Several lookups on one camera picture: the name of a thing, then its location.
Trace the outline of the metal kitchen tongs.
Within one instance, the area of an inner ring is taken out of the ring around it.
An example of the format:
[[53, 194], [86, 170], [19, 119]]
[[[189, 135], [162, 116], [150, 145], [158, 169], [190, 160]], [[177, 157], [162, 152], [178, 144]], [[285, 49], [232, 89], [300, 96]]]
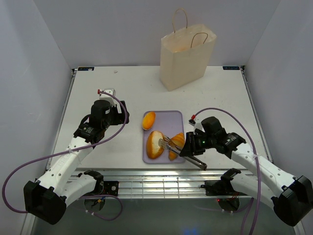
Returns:
[[176, 153], [179, 157], [186, 159], [188, 162], [192, 163], [193, 165], [197, 166], [199, 169], [205, 171], [207, 169], [207, 164], [202, 162], [201, 160], [197, 159], [196, 157], [192, 156], [190, 152], [184, 152], [183, 148], [180, 149], [178, 147], [174, 147], [174, 143], [171, 141], [171, 138], [164, 136], [163, 140], [159, 140], [159, 146], [167, 149], [173, 153]]

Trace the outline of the oval white-topped fake bread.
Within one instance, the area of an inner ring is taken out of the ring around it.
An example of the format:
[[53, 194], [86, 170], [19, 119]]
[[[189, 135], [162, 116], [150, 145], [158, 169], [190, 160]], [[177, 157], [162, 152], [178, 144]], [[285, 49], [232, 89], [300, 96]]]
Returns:
[[146, 141], [146, 153], [149, 159], [158, 158], [164, 151], [158, 142], [163, 140], [164, 135], [160, 131], [152, 131]]

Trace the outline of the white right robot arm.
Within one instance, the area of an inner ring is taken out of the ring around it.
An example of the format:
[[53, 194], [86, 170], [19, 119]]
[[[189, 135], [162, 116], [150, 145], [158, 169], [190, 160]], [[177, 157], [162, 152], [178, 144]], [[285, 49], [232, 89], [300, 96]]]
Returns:
[[292, 227], [313, 209], [313, 187], [307, 177], [297, 178], [263, 156], [254, 154], [251, 145], [244, 138], [236, 133], [227, 133], [216, 117], [202, 121], [193, 117], [189, 123], [194, 130], [186, 133], [180, 156], [194, 158], [207, 149], [215, 149], [258, 177], [254, 180], [232, 168], [216, 183], [204, 184], [207, 191], [215, 194], [241, 192], [260, 198], [263, 204], [273, 209], [280, 220]]

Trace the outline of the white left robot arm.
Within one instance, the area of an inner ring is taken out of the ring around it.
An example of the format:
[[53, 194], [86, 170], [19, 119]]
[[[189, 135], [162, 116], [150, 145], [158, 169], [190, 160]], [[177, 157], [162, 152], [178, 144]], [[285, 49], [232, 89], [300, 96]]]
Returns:
[[79, 178], [68, 182], [83, 159], [92, 152], [105, 136], [110, 126], [129, 122], [126, 104], [120, 101], [99, 99], [91, 112], [80, 122], [67, 150], [50, 169], [35, 182], [29, 181], [23, 188], [25, 209], [28, 213], [54, 225], [63, 217], [67, 206], [81, 196], [103, 192], [103, 175], [87, 170]]

